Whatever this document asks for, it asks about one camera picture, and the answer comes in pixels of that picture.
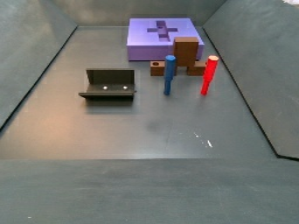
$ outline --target orange block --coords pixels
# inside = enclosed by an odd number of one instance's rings
[[[164,61],[151,61],[151,76],[164,76]]]
[[[196,37],[174,38],[174,56],[178,67],[192,67],[196,60],[199,40]]]
[[[191,76],[203,76],[206,61],[195,61],[194,66],[187,67],[187,74]]]

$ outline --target purple block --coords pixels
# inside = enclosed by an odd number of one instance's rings
[[[174,38],[196,37],[202,59],[203,41],[188,18],[131,18],[127,35],[128,60],[164,60],[174,54]]]

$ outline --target red cylinder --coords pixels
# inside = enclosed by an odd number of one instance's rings
[[[212,78],[214,78],[218,63],[219,63],[219,57],[211,55],[208,57],[207,66],[206,66],[206,70],[204,70],[204,73],[203,73],[203,83],[202,83],[202,89],[200,89],[200,94],[202,95],[206,95],[208,93],[210,84],[211,84],[211,81],[212,81]]]
[[[208,81],[204,81],[202,83],[202,89],[200,89],[200,94],[202,95],[206,95],[208,93],[208,89],[210,89],[210,82]]]

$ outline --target blue pole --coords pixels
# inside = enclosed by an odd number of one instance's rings
[[[176,58],[172,55],[167,55],[164,58],[164,72],[163,72],[163,78],[164,78],[163,94],[164,95],[170,95],[171,93],[172,80],[174,80],[174,74],[175,74],[175,60]]]

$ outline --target gray floor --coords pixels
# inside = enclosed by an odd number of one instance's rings
[[[1,223],[296,224],[298,163],[275,158],[223,65],[206,98],[182,73],[164,97],[124,43],[126,28],[76,31],[3,131],[1,158],[198,159],[1,159]],[[87,67],[135,68],[131,106],[78,97]]]
[[[150,76],[150,62],[127,62],[126,45],[126,27],[76,30],[1,133],[0,158],[274,158],[223,64],[206,97],[184,69],[166,97],[164,78]],[[79,97],[91,67],[135,69],[132,105]]]
[[[1,223],[296,224],[298,173],[282,159],[1,160]]]

